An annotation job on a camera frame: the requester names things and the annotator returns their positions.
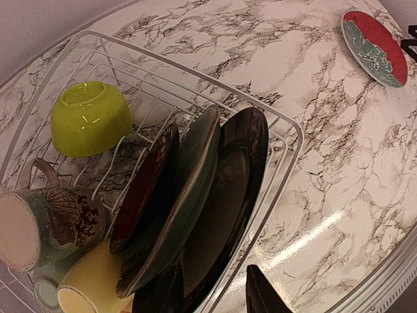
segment yellow mug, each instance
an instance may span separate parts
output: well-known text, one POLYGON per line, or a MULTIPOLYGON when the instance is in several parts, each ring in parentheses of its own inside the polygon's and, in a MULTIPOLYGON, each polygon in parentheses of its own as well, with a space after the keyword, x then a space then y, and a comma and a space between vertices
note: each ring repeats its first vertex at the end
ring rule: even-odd
POLYGON ((119 313, 133 299, 120 299, 116 285, 122 256, 110 254, 104 241, 80 259, 59 284, 58 301, 65 313, 119 313))

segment countertop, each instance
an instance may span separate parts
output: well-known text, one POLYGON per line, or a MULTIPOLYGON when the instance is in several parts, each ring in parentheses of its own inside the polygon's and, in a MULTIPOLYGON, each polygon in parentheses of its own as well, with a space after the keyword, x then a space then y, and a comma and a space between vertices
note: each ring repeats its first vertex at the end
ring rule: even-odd
MULTIPOLYGON (((300 159, 249 258, 299 313, 324 312, 346 296, 417 217, 417 65, 407 56, 403 88, 372 80, 341 35, 349 9, 402 36, 377 0, 144 0, 90 27, 245 90, 300 123, 300 159)), ((0 90, 2 147, 64 45, 0 90)), ((244 295, 242 277, 216 312, 245 312, 236 294, 244 295)))

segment dish rack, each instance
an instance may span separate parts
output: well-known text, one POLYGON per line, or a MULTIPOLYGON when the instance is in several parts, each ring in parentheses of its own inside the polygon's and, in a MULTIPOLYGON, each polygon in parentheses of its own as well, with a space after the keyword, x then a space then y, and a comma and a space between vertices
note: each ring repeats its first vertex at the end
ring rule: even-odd
MULTIPOLYGON (((152 51, 84 30, 68 42, 28 104, 0 169, 2 191, 18 188, 24 165, 40 157, 57 170, 62 185, 94 188, 93 198, 101 199, 116 214, 143 157, 170 121, 177 122, 182 138, 212 104, 220 107, 221 123, 249 106, 259 108, 270 132, 261 192, 235 255, 198 309, 221 312, 216 307, 232 281, 246 270, 244 262, 281 196, 304 140, 295 120, 244 91, 243 86, 231 87, 152 51), (134 115, 134 128, 103 155, 68 158, 51 144, 50 112, 63 91, 87 80, 110 83, 121 90, 134 115)), ((32 188, 46 186, 45 177, 37 170, 32 177, 32 188)), ((14 301, 28 312, 42 312, 30 297, 31 273, 7 271, 12 279, 0 280, 0 290, 13 294, 14 301)), ((11 312, 16 309, 0 304, 0 313, 11 312)))

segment bowl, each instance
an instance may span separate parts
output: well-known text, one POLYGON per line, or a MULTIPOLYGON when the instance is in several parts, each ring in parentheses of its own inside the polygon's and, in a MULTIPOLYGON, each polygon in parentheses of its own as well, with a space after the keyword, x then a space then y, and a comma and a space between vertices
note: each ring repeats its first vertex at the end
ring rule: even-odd
POLYGON ((53 145, 71 158, 91 157, 115 147, 132 127, 132 113, 122 93, 102 82, 71 87, 51 112, 53 145))

